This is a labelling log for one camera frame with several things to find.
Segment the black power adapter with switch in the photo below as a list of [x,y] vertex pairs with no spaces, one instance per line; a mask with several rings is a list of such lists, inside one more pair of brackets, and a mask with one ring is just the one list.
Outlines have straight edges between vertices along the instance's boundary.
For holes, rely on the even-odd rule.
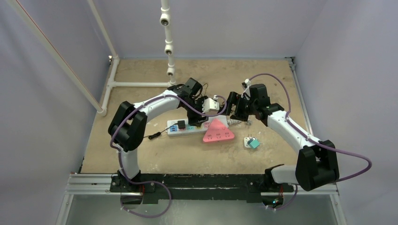
[[170,127],[166,128],[165,130],[157,132],[157,133],[155,133],[153,135],[144,136],[144,138],[147,137],[149,140],[152,140],[154,138],[159,137],[163,132],[165,132],[167,130],[171,131],[171,129],[173,127],[176,128],[176,129],[179,129],[179,128],[185,128],[186,125],[185,125],[185,122],[183,120],[179,120],[177,123],[174,123],[173,125],[171,125]]

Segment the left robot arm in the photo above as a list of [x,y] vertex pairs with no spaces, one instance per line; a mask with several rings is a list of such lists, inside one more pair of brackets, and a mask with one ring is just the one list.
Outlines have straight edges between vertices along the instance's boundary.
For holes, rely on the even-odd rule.
[[188,125],[199,127],[208,120],[202,107],[207,97],[201,94],[202,90],[202,84],[189,78],[186,83],[168,87],[148,100],[133,104],[124,101],[119,105],[108,128],[109,145],[117,151],[118,172],[127,191],[136,191],[141,183],[138,147],[145,138],[147,123],[168,111],[183,108]]

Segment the white multicolour power strip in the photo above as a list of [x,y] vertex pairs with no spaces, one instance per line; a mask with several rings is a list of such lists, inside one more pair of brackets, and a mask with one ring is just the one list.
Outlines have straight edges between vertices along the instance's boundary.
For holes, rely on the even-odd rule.
[[[229,127],[227,117],[219,115],[216,117],[209,117],[207,121],[205,121],[200,125],[200,127],[189,125],[188,119],[168,120],[166,125],[167,128],[166,132],[170,137],[205,133],[214,119],[219,120],[227,128]],[[180,124],[182,124],[182,121],[185,124],[185,128],[180,128],[178,126],[178,123],[180,122]]]

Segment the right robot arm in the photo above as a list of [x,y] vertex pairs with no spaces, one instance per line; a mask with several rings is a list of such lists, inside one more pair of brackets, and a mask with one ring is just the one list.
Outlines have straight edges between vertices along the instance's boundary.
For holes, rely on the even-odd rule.
[[247,86],[242,94],[230,92],[225,115],[247,121],[250,115],[279,134],[297,153],[296,165],[276,165],[265,170],[262,185],[270,191],[283,183],[311,191],[336,182],[339,177],[337,154],[329,140],[312,138],[302,127],[288,118],[287,111],[272,103],[264,84]]

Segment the pink triangular power socket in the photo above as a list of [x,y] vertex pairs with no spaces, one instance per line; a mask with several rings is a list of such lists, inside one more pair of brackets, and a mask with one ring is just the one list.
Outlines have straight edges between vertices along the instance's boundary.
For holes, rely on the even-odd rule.
[[235,135],[219,119],[213,119],[202,139],[204,143],[214,143],[220,141],[229,141],[235,138]]

